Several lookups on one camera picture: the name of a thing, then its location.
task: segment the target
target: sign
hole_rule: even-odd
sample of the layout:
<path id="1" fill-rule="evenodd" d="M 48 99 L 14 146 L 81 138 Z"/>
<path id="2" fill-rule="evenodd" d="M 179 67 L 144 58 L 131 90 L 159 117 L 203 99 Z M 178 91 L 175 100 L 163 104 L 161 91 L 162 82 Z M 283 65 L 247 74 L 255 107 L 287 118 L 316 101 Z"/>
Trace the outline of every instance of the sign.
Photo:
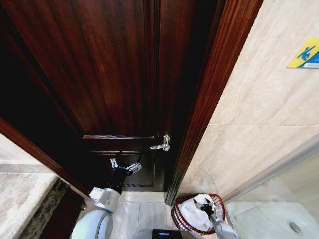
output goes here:
<path id="1" fill-rule="evenodd" d="M 319 68 L 319 38 L 308 39 L 288 68 Z"/>

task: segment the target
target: door lever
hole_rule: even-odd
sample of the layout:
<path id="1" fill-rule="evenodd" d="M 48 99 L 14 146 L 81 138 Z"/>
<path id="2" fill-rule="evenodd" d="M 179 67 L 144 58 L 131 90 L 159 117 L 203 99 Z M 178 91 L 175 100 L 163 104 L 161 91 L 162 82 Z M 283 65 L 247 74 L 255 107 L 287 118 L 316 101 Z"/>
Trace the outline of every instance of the door lever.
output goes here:
<path id="1" fill-rule="evenodd" d="M 164 135 L 164 144 L 150 146 L 150 149 L 158 150 L 162 148 L 165 152 L 167 152 L 170 149 L 169 142 L 170 142 L 170 136 L 168 134 Z"/>

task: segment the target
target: marble countertop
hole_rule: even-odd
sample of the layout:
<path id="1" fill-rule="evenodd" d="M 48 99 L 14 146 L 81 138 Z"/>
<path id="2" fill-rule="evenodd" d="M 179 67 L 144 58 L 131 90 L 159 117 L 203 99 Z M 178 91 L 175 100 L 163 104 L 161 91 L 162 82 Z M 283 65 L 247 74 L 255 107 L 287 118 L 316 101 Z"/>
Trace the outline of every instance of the marble countertop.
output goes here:
<path id="1" fill-rule="evenodd" d="M 57 179 L 53 173 L 0 173 L 0 238 L 20 237 Z"/>

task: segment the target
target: wooden door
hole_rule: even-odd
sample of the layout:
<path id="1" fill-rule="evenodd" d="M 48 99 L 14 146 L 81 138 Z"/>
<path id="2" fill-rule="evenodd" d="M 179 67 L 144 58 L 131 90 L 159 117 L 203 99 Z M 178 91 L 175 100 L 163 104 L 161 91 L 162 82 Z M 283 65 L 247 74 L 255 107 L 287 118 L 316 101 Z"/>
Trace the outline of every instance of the wooden door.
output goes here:
<path id="1" fill-rule="evenodd" d="M 143 156 L 125 190 L 166 190 L 224 1 L 0 2 L 3 119 L 83 191 L 107 185 L 120 150 Z M 149 150 L 165 134 L 171 150 Z"/>

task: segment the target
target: white towel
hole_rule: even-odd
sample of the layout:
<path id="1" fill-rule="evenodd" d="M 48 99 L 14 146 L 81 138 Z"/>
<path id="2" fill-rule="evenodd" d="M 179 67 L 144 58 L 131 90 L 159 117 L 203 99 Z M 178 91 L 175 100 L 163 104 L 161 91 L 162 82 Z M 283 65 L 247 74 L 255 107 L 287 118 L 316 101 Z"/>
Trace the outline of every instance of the white towel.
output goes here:
<path id="1" fill-rule="evenodd" d="M 198 194 L 196 197 L 188 199 L 179 205 L 179 209 L 188 223 L 202 231 L 207 231 L 209 228 L 212 228 L 213 225 L 207 213 L 195 207 L 194 199 L 198 203 L 205 204 L 207 203 L 206 198 L 212 201 L 208 194 Z"/>

